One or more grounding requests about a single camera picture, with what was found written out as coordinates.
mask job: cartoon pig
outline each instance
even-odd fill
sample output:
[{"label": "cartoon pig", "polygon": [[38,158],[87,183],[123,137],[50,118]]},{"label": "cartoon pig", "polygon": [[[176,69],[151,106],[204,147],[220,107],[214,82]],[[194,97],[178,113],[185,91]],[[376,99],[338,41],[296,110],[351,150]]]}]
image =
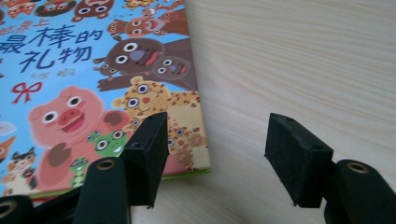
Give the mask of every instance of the cartoon pig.
[{"label": "cartoon pig", "polygon": [[32,136],[45,150],[38,167],[38,188],[65,189],[73,173],[69,166],[75,158],[88,161],[100,157],[86,141],[93,131],[109,133],[120,130],[129,118],[123,111],[106,111],[93,91],[71,86],[45,105],[29,114]]}]

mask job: cartoon eye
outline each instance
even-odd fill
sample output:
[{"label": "cartoon eye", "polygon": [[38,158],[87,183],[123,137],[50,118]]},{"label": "cartoon eye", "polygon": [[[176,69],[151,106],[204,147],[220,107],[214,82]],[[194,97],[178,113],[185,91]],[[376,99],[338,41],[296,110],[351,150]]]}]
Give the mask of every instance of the cartoon eye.
[{"label": "cartoon eye", "polygon": [[141,29],[135,29],[132,31],[132,33],[134,33],[135,35],[139,35],[142,34],[142,30]]},{"label": "cartoon eye", "polygon": [[101,140],[96,145],[96,150],[97,151],[102,151],[103,149],[107,148],[107,146],[108,146],[108,141],[107,140]]},{"label": "cartoon eye", "polygon": [[123,50],[127,51],[127,52],[132,52],[132,51],[134,51],[136,49],[137,49],[137,44],[136,43],[129,43],[129,44],[126,44],[124,46]]},{"label": "cartoon eye", "polygon": [[121,55],[116,58],[116,63],[126,63],[127,60],[128,60],[128,57],[126,57],[125,55]]},{"label": "cartoon eye", "polygon": [[148,92],[148,90],[149,90],[149,86],[146,85],[146,84],[142,84],[142,85],[140,85],[140,86],[137,88],[137,93],[139,93],[139,94],[144,94],[144,93]]},{"label": "cartoon eye", "polygon": [[74,167],[74,166],[77,166],[78,165],[78,160],[74,160],[73,162],[72,162],[72,165],[70,166],[70,167]]},{"label": "cartoon eye", "polygon": [[80,10],[78,11],[78,13],[79,13],[79,14],[87,14],[87,13],[89,13],[90,11],[91,11],[90,8],[84,7],[84,8],[82,8],[82,9],[80,9]]},{"label": "cartoon eye", "polygon": [[172,139],[172,138],[169,138],[169,139],[168,139],[168,146],[171,147],[171,146],[174,145],[174,144],[175,144],[175,140]]},{"label": "cartoon eye", "polygon": [[128,101],[128,107],[134,108],[139,104],[139,100],[137,98],[132,98]]},{"label": "cartoon eye", "polygon": [[57,118],[58,118],[58,113],[56,111],[51,111],[48,112],[46,115],[44,115],[41,121],[43,121],[43,123],[48,124],[55,121]]},{"label": "cartoon eye", "polygon": [[69,101],[67,101],[68,106],[76,106],[79,103],[81,103],[81,97],[79,96],[73,96]]},{"label": "cartoon eye", "polygon": [[181,135],[184,133],[184,130],[182,130],[182,129],[177,129],[177,130],[176,130],[176,133],[177,133],[178,136],[181,136]]},{"label": "cartoon eye", "polygon": [[140,25],[140,24],[142,24],[142,21],[134,21],[134,22],[132,23],[132,26],[138,26],[138,25]]},{"label": "cartoon eye", "polygon": [[172,64],[172,60],[168,59],[163,61],[163,65],[169,65],[169,64]]},{"label": "cartoon eye", "polygon": [[106,9],[107,9],[107,7],[101,6],[101,7],[97,7],[95,11],[97,11],[97,12],[103,12],[103,11],[106,11]]},{"label": "cartoon eye", "polygon": [[124,134],[124,132],[123,131],[115,131],[114,133],[113,133],[113,139],[120,139],[120,138],[122,138],[123,137],[123,134]]},{"label": "cartoon eye", "polygon": [[133,125],[135,126],[135,127],[137,127],[137,125],[139,125],[140,124],[140,121],[139,120],[134,120],[134,123],[133,123]]},{"label": "cartoon eye", "polygon": [[159,68],[158,69],[158,73],[159,74],[163,74],[163,73],[165,73],[166,72],[166,68]]}]

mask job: metal grommet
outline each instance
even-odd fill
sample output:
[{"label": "metal grommet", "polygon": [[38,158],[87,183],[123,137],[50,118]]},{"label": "metal grommet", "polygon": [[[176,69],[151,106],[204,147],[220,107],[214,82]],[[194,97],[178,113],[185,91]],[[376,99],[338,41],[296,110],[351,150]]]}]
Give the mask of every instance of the metal grommet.
[{"label": "metal grommet", "polygon": [[101,161],[101,162],[97,163],[96,168],[98,170],[108,170],[108,169],[111,169],[115,164],[116,164],[116,162],[113,160],[105,160],[105,161]]},{"label": "metal grommet", "polygon": [[369,169],[367,169],[366,166],[354,161],[347,163],[346,166],[347,168],[353,170],[356,173],[360,173],[364,175],[369,173]]},{"label": "metal grommet", "polygon": [[0,218],[8,216],[17,208],[18,203],[14,200],[0,203]]}]

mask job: picture book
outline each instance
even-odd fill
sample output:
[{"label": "picture book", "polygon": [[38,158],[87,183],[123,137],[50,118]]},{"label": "picture book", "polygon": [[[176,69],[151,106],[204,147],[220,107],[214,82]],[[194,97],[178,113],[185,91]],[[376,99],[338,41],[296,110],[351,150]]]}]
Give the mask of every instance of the picture book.
[{"label": "picture book", "polygon": [[0,192],[49,197],[168,113],[164,178],[210,169],[184,0],[2,0]]}]

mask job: wood grain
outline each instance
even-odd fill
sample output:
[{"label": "wood grain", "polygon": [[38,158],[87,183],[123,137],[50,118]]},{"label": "wood grain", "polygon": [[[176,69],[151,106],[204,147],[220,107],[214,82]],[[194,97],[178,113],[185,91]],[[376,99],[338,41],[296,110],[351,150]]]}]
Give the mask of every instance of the wood grain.
[{"label": "wood grain", "polygon": [[263,157],[271,112],[396,190],[396,2],[186,1],[212,174],[162,182],[134,223],[324,223]]}]

